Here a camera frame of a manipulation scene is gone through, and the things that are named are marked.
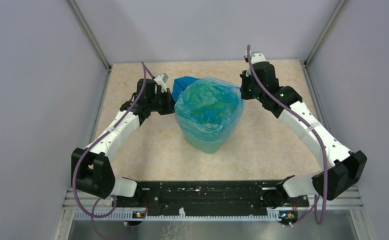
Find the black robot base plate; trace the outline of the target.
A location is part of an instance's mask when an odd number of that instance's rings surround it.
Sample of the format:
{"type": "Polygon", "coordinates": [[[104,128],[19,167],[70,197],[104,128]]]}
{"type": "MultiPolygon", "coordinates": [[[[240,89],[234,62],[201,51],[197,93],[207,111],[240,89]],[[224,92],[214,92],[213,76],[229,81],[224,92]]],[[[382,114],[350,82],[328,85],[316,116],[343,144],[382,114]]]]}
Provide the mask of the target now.
{"type": "Polygon", "coordinates": [[[279,180],[141,181],[133,197],[118,196],[118,208],[147,209],[148,216],[265,216],[276,208],[309,207],[277,190],[279,180]]]}

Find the green plastic trash bin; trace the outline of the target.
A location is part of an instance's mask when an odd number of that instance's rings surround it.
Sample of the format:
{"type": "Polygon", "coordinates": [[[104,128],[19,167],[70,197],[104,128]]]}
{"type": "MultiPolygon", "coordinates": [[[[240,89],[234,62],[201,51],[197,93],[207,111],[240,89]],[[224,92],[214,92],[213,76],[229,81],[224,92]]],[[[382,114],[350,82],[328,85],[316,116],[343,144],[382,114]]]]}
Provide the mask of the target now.
{"type": "Polygon", "coordinates": [[[185,131],[182,132],[182,135],[192,147],[206,154],[213,154],[217,152],[231,136],[231,134],[225,134],[216,140],[202,140],[185,131]]]}

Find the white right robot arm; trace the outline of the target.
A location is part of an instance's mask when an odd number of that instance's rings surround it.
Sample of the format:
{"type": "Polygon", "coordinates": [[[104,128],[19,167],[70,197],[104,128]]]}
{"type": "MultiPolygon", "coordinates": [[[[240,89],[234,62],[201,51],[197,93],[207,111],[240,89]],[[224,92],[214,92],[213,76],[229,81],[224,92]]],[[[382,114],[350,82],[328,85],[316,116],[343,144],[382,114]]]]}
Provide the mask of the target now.
{"type": "Polygon", "coordinates": [[[317,173],[289,176],[276,186],[276,201],[289,206],[296,197],[319,195],[332,201],[355,185],[361,178],[367,157],[341,144],[309,111],[300,94],[289,85],[281,86],[275,67],[268,61],[254,63],[243,70],[241,97],[256,99],[262,107],[286,124],[321,163],[317,173]]]}

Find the light blue translucent plastic bag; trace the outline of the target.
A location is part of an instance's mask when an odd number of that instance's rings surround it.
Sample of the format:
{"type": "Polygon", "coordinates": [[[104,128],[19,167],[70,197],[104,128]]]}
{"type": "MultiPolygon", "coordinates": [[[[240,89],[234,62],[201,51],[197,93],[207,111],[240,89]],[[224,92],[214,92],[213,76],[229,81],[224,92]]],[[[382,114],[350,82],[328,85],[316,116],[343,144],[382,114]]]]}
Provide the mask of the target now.
{"type": "Polygon", "coordinates": [[[182,91],[174,111],[185,134],[204,142],[224,142],[241,120],[244,106],[238,85],[207,77],[182,91]]]}

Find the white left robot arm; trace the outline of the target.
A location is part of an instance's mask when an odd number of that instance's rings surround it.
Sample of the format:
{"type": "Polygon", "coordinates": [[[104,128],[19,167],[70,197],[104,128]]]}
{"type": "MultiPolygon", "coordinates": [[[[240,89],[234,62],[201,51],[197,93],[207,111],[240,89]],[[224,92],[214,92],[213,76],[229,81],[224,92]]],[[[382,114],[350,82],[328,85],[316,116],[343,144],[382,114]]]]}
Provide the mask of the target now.
{"type": "Polygon", "coordinates": [[[174,113],[175,101],[166,86],[168,76],[159,74],[154,79],[140,79],[134,100],[128,100],[102,134],[85,148],[76,148],[71,154],[71,184],[73,189],[105,199],[123,197],[131,207],[143,200],[138,183],[126,177],[115,177],[111,160],[129,135],[150,117],[174,113]]]}

